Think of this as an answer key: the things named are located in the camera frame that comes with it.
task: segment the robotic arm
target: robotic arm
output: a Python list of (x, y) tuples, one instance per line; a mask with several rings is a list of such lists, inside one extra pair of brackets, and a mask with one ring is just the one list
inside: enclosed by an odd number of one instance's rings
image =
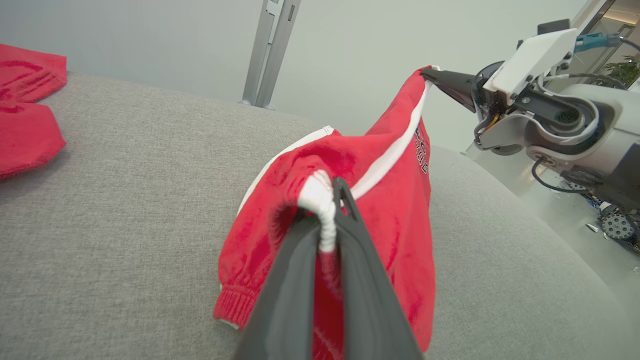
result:
[(612, 46), (618, 35), (579, 36), (568, 20), (538, 26), (538, 35), (518, 45), (507, 61), (477, 75), (424, 69), (447, 95), (477, 114), (474, 143), (481, 150), (512, 155), (526, 149), (539, 165), (582, 185), (624, 212), (640, 208), (640, 95), (621, 88), (576, 84), (560, 93), (545, 81), (596, 74), (556, 75), (574, 52)]

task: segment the teal connector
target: teal connector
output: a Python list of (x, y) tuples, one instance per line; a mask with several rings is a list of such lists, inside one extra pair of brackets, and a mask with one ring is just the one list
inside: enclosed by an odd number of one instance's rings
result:
[(594, 49), (596, 47), (614, 47), (620, 45), (620, 34), (595, 33), (580, 35), (575, 39), (574, 53)]

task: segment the red garment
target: red garment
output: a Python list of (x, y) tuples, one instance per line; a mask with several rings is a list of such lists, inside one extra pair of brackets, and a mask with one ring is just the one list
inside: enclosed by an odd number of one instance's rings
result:
[(246, 325), (278, 244), (300, 206), (317, 214), (322, 223), (314, 359), (342, 359), (342, 299), (331, 193), (331, 178), (340, 176), (351, 188), (419, 347), (426, 351), (435, 270), (429, 223), (430, 149), (420, 114), (431, 85), (418, 70), (365, 136), (342, 136), (325, 127), (265, 166), (245, 195), (220, 254), (222, 291), (215, 318)]
[(0, 44), (0, 179), (41, 167), (65, 146), (51, 110), (29, 102), (66, 83), (66, 57)]

